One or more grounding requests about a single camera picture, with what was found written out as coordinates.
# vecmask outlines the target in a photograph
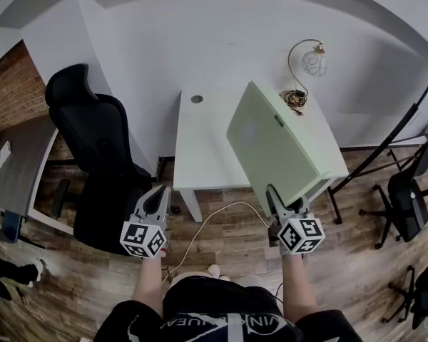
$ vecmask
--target white cable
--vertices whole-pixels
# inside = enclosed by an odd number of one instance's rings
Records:
[[[265,226],[265,227],[267,227],[267,228],[269,228],[270,226],[269,225],[267,225],[266,223],[265,223],[265,221],[263,220],[263,218],[258,214],[258,212],[257,212],[257,210],[255,210],[255,208],[252,206],[252,205],[250,205],[250,204],[248,204],[247,202],[234,202],[234,203],[232,203],[232,204],[229,204],[229,205],[226,205],[225,207],[223,207],[223,208],[220,208],[219,210],[216,210],[214,213],[212,213],[208,218],[206,218],[205,219],[205,221],[201,224],[201,226],[200,226],[200,228],[198,229],[198,231],[195,233],[195,236],[193,236],[193,238],[192,238],[192,240],[190,241],[190,244],[188,245],[188,247],[187,247],[187,251],[185,251],[185,254],[184,254],[184,257],[183,257],[183,260],[180,262],[180,264],[179,265],[177,265],[174,269],[172,269],[171,271],[169,271],[168,272],[168,275],[166,275],[166,277],[163,279],[163,281],[162,281],[162,285],[165,283],[165,281],[166,281],[166,279],[174,272],[174,271],[176,271],[177,269],[179,269],[182,265],[183,265],[183,263],[184,263],[184,261],[185,261],[185,258],[187,257],[187,255],[188,255],[188,252],[190,251],[190,248],[192,247],[192,244],[193,244],[193,241],[195,241],[195,238],[198,236],[198,233],[200,233],[201,232],[201,230],[203,229],[203,226],[208,222],[208,220],[213,216],[213,215],[215,215],[215,214],[217,214],[217,213],[219,213],[219,212],[221,212],[222,210],[224,210],[224,209],[227,209],[228,207],[231,207],[232,205],[236,205],[236,204],[244,204],[244,205],[247,205],[249,208],[251,208],[255,213],[256,213],[256,215],[260,218],[260,220],[262,221],[262,223],[263,223],[263,225]]]

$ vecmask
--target caster wheel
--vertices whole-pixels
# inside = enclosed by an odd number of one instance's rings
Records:
[[[171,214],[179,214],[180,207],[170,207]]]

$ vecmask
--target black t-shirt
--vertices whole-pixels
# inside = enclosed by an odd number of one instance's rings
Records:
[[[163,319],[138,301],[118,304],[94,342],[361,342],[341,311],[321,311],[296,326],[269,291],[229,281],[190,277],[163,300]]]

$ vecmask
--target dark wood table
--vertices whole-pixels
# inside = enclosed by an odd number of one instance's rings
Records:
[[[0,209],[36,219],[73,234],[73,228],[34,209],[36,192],[58,130],[48,115],[0,132],[0,150],[9,141],[11,154],[0,168]]]

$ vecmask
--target black sleeve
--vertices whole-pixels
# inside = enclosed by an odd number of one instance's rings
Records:
[[[309,341],[362,342],[341,311],[319,311],[301,318],[296,326]]]
[[[130,336],[137,336],[140,342],[155,341],[162,324],[162,318],[152,308],[139,301],[124,301],[114,307],[93,341],[134,341]]]

